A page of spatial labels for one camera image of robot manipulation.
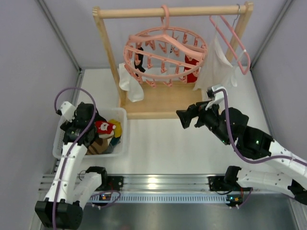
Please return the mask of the dark green christmas sock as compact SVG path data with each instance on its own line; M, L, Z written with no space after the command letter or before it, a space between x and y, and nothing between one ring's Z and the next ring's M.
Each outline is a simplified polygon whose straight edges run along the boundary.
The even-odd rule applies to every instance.
M113 137L107 147L107 149L105 150L104 154L110 154L114 151L114 148L117 144L120 143L120 139L121 137Z

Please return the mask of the pink round clip hanger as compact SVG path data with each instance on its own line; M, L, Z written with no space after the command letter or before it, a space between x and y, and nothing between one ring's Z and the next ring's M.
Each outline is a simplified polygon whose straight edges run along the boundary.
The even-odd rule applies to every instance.
M161 80L171 87L173 81L188 82L188 76L197 77L207 55L207 44L197 33L170 26L170 13L162 5L165 15L161 26L131 34L124 46L124 67L139 84L152 87ZM134 67L135 53L143 54L142 73Z

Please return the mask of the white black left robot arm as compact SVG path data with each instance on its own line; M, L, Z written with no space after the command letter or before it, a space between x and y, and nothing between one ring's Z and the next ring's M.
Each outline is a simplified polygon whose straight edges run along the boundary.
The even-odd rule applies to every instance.
M95 127L95 103L73 106L64 102L57 111L65 121L60 126L64 132L58 170L44 200L35 205L35 212L46 228L76 230L79 228L83 209L94 191L107 184L104 167L91 166L83 180L76 185L79 167L89 147L98 138Z

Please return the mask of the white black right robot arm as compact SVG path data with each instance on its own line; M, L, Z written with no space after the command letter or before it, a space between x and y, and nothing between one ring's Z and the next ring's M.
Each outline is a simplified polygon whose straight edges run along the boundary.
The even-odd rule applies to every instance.
M197 118L195 127L206 126L225 145L230 145L230 124L235 147L249 164L267 165L272 172L228 166L224 183L228 188L257 188L285 194L297 202L307 203L307 162L281 146L272 136L248 126L249 117L235 108L219 112L219 106L206 109L208 102L192 104L177 110L183 128Z

